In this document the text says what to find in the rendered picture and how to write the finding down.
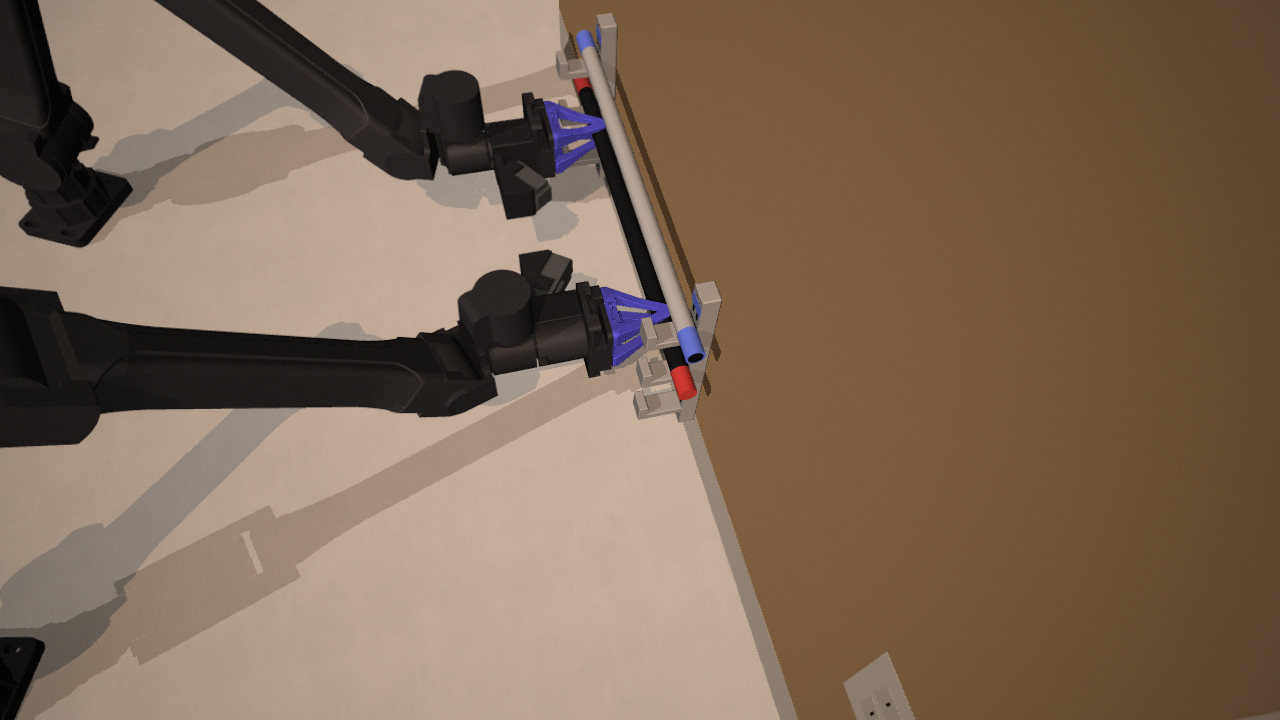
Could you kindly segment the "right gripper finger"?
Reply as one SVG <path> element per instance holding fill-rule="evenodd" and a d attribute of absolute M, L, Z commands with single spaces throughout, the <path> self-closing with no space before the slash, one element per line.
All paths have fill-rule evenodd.
<path fill-rule="evenodd" d="M 646 299 L 637 299 L 632 295 L 620 292 L 617 290 L 611 290 L 609 287 L 600 287 L 602 299 L 605 305 L 605 313 L 611 322 L 611 329 L 613 332 L 614 342 L 613 346 L 618 346 L 625 341 L 640 334 L 641 319 L 637 322 L 631 322 L 628 324 L 621 323 L 620 313 L 617 305 L 625 307 L 637 307 L 657 311 L 652 314 L 653 325 L 658 324 L 669 316 L 669 310 L 667 304 L 655 302 Z"/>
<path fill-rule="evenodd" d="M 621 323 L 625 323 L 625 324 L 628 324 L 631 322 L 637 322 L 637 320 L 640 320 L 640 319 L 643 319 L 645 316 L 650 316 L 652 315 L 649 313 L 627 313 L 627 311 L 618 311 L 618 313 L 620 313 L 620 320 L 621 320 Z M 637 337 L 635 337 L 634 340 L 628 341 L 626 345 L 621 343 L 618 346 L 613 346 L 613 348 L 612 348 L 612 366 L 618 366 L 628 356 L 631 356 L 634 352 L 636 352 L 637 348 L 641 348 L 641 347 L 643 347 L 643 340 L 641 340 L 640 334 Z"/>

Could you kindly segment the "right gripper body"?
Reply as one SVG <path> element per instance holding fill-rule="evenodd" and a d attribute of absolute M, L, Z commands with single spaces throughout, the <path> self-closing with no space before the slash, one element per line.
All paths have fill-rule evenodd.
<path fill-rule="evenodd" d="M 538 363 L 547 366 L 584 357 L 588 377 L 593 378 L 612 369 L 614 337 L 599 284 L 579 282 L 576 293 L 582 316 L 539 325 L 534 319 Z"/>

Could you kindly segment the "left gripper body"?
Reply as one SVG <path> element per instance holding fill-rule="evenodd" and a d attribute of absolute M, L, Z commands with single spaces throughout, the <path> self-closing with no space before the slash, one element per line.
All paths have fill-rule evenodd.
<path fill-rule="evenodd" d="M 544 178 L 556 177 L 554 137 L 550 129 L 549 119 L 547 117 L 543 97 L 534 99 L 532 92 L 522 94 L 522 104 L 524 104 L 524 118 L 485 123 L 484 132 L 486 135 L 486 138 L 490 138 L 488 127 L 529 122 L 529 128 L 534 141 L 536 172 Z"/>

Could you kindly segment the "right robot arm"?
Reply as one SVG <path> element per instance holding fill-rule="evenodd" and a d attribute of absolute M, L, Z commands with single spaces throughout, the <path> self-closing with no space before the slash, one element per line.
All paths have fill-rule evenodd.
<path fill-rule="evenodd" d="M 64 311 L 56 291 L 0 286 L 0 448 L 79 445 L 100 414 L 133 410 L 466 413 L 498 396 L 493 375 L 538 366 L 534 319 L 582 316 L 564 291 L 572 259 L 518 263 L 521 275 L 488 272 L 460 296 L 458 325 L 379 341 L 108 322 Z"/>

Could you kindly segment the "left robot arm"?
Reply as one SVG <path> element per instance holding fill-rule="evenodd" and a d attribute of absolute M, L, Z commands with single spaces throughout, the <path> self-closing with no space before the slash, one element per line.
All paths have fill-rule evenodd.
<path fill-rule="evenodd" d="M 488 127 L 486 138 L 479 83 L 468 72 L 424 76 L 417 110 L 355 76 L 257 0 L 154 1 L 397 179 L 434 181 L 439 158 L 452 176 L 490 170 L 494 160 L 507 220 L 534 217 L 552 200 L 536 173 L 529 122 Z M 26 234 L 82 249 L 133 191 L 125 178 L 79 163 L 79 152 L 99 143 L 92 129 L 90 114 L 58 81 L 38 0 L 0 0 L 0 176 L 26 188 L 31 209 L 18 224 Z"/>

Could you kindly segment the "grey metal bar with blue ends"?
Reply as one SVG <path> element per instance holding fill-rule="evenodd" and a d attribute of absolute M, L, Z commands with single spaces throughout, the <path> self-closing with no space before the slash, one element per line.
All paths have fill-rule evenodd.
<path fill-rule="evenodd" d="M 657 278 L 669 310 L 669 316 L 675 324 L 675 331 L 677 333 L 685 361 L 689 364 L 700 363 L 704 357 L 707 357 L 707 354 L 703 348 L 698 329 L 692 322 L 689 305 L 675 272 L 675 265 L 666 246 L 666 240 L 660 232 L 660 225 L 657 222 L 655 211 L 652 208 L 652 201 L 646 193 L 643 176 L 628 142 L 628 136 L 626 135 L 618 108 L 616 106 L 611 86 L 602 67 L 602 60 L 596 53 L 596 45 L 594 44 L 593 35 L 588 29 L 582 29 L 576 36 L 576 41 L 588 70 L 588 76 L 591 81 L 603 120 L 605 122 L 605 128 L 611 137 L 614 155 L 625 178 L 625 184 L 628 190 L 628 196 L 634 205 L 639 225 L 643 231 L 646 249 L 657 272 Z"/>

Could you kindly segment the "black bar with red ends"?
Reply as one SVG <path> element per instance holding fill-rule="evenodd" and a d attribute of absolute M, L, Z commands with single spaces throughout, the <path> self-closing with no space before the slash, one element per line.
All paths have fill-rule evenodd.
<path fill-rule="evenodd" d="M 593 92 L 593 86 L 589 78 L 573 79 L 577 88 L 580 101 L 582 104 L 582 110 L 585 114 L 602 118 L 602 113 L 596 104 L 596 97 Z M 603 118 L 602 118 L 603 119 Z M 625 184 L 625 179 L 621 174 L 618 161 L 614 156 L 614 150 L 611 145 L 611 138 L 607 129 L 602 129 L 593 135 L 594 143 L 596 146 L 596 152 L 600 158 L 603 170 L 605 173 L 605 179 L 609 184 L 612 197 L 614 200 L 614 206 L 620 217 L 621 225 L 625 231 L 625 237 L 628 243 L 630 252 L 634 258 L 634 264 L 637 270 L 639 279 L 643 284 L 643 291 L 646 300 L 666 304 L 664 295 L 662 293 L 659 281 L 657 278 L 657 272 L 652 264 L 652 258 L 648 252 L 645 240 L 643 238 L 643 232 L 637 223 L 637 217 L 634 211 L 632 202 L 628 197 L 628 191 Z M 666 360 L 669 366 L 671 377 L 675 383 L 675 389 L 680 400 L 689 400 L 698 395 L 698 389 L 694 384 L 691 372 L 687 363 L 685 361 L 681 346 L 675 346 L 669 348 L 663 348 L 666 354 Z"/>

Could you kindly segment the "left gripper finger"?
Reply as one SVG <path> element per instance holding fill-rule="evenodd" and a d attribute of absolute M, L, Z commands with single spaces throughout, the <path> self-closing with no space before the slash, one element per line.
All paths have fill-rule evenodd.
<path fill-rule="evenodd" d="M 593 138 L 593 135 L 590 135 L 590 136 L 588 136 L 585 138 L 581 138 L 581 140 L 590 140 L 590 138 Z M 586 152 L 591 151 L 593 149 L 596 149 L 596 146 L 594 143 L 594 140 L 589 141 L 588 143 L 582 143 L 581 146 L 579 146 L 577 149 L 573 149 L 570 152 L 563 152 L 562 147 L 561 149 L 554 149 L 554 154 L 556 154 L 556 174 L 559 174 L 563 170 L 566 170 L 575 161 L 577 161 L 580 158 L 582 158 L 582 155 L 585 155 Z"/>
<path fill-rule="evenodd" d="M 561 149 L 568 143 L 573 143 L 580 138 L 585 138 L 594 135 L 602 129 L 605 129 L 605 122 L 598 117 L 590 117 L 579 111 L 573 111 L 570 108 L 561 106 L 559 104 L 544 101 L 547 117 L 550 123 L 550 129 L 554 137 L 554 149 Z M 561 128 L 559 119 L 575 120 L 581 123 L 588 123 L 591 126 L 585 126 L 580 128 L 563 129 Z"/>

